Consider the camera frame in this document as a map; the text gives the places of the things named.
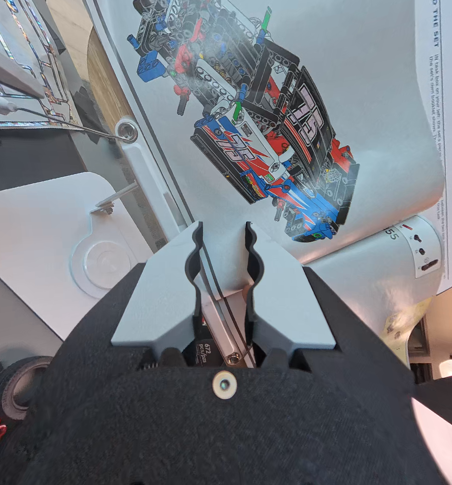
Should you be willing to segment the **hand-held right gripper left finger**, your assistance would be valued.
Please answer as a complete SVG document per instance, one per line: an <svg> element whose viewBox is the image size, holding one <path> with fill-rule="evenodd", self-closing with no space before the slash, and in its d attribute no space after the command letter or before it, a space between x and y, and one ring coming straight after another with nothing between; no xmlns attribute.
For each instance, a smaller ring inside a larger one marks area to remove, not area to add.
<svg viewBox="0 0 452 485"><path fill-rule="evenodd" d="M144 265L111 338L113 346L144 346L160 357L168 348L184 351L201 321L198 275L203 223L194 222Z"/></svg>

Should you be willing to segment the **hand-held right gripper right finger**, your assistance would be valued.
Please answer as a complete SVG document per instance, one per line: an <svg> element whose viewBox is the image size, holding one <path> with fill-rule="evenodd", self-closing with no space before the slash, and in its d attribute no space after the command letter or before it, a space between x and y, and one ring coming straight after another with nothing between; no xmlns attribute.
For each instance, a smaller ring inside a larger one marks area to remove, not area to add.
<svg viewBox="0 0 452 485"><path fill-rule="evenodd" d="M291 359L298 349L332 350L336 341L302 264L257 224L246 222L245 339L265 354L279 349Z"/></svg>

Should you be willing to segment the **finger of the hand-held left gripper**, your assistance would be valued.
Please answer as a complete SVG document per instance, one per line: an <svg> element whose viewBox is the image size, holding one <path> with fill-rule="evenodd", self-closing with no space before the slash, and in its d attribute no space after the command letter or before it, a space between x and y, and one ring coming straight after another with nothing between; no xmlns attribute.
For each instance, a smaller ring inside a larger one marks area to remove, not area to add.
<svg viewBox="0 0 452 485"><path fill-rule="evenodd" d="M36 99L44 99L42 85L15 60L0 52L0 83Z"/></svg>

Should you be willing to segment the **toy car building manual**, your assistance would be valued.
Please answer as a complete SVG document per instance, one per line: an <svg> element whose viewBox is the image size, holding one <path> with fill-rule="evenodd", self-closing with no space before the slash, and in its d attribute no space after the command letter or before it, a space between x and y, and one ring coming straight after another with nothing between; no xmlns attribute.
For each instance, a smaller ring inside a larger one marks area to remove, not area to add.
<svg viewBox="0 0 452 485"><path fill-rule="evenodd" d="M378 335L430 301L442 244L420 215L443 168L416 73L415 1L84 1L167 237L200 221L197 279L247 345L245 224L312 268Z"/></svg>

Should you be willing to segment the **grey desk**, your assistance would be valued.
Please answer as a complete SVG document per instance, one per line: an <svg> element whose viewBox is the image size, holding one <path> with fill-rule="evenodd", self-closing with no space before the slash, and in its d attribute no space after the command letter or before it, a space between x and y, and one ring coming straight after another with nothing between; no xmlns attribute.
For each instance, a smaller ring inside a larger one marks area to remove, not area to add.
<svg viewBox="0 0 452 485"><path fill-rule="evenodd" d="M0 191L85 171L67 130L0 130ZM0 279L0 361L53 355L62 340Z"/></svg>

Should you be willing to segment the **holographic sticker sheet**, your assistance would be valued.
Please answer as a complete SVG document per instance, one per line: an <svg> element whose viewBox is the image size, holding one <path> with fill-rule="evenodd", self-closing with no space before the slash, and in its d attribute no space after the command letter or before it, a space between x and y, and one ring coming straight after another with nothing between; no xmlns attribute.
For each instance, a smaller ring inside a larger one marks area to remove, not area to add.
<svg viewBox="0 0 452 485"><path fill-rule="evenodd" d="M0 129L70 127L49 119L82 125L62 68L58 48L33 1L0 1L0 53L40 82L44 99L0 83L0 98L37 112L0 114Z"/></svg>

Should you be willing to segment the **black toy car set box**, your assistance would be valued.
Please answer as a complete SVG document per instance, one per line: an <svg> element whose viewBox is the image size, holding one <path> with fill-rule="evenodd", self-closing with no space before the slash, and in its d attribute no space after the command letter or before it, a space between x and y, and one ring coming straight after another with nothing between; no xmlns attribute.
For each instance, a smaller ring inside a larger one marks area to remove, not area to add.
<svg viewBox="0 0 452 485"><path fill-rule="evenodd" d="M186 347L182 355L189 367L225 367L223 356L204 317L202 317L201 323L194 327L194 340Z"/></svg>

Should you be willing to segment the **white book stand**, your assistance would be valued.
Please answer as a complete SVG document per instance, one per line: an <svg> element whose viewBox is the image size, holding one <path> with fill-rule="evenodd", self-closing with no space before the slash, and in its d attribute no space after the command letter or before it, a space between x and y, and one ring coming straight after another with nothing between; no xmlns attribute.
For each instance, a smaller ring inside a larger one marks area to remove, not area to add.
<svg viewBox="0 0 452 485"><path fill-rule="evenodd" d="M170 211L168 196L155 187L154 169L143 158L144 176L117 193L89 171L0 191L0 279L62 340L95 315L93 336L78 337L88 350L99 337L106 349L132 349L113 346L111 338L155 253L120 197L149 184L151 198L161 197ZM170 216L173 240L191 224L178 225ZM229 329L212 302L201 293L201 319L225 361L232 350Z"/></svg>

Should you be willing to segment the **black toy tire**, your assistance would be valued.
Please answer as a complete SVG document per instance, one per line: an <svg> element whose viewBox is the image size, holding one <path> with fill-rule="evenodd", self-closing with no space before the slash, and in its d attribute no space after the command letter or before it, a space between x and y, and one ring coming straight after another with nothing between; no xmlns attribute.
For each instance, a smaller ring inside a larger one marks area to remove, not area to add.
<svg viewBox="0 0 452 485"><path fill-rule="evenodd" d="M48 355L23 358L0 373L0 419L7 424L24 420L44 373L52 362Z"/></svg>

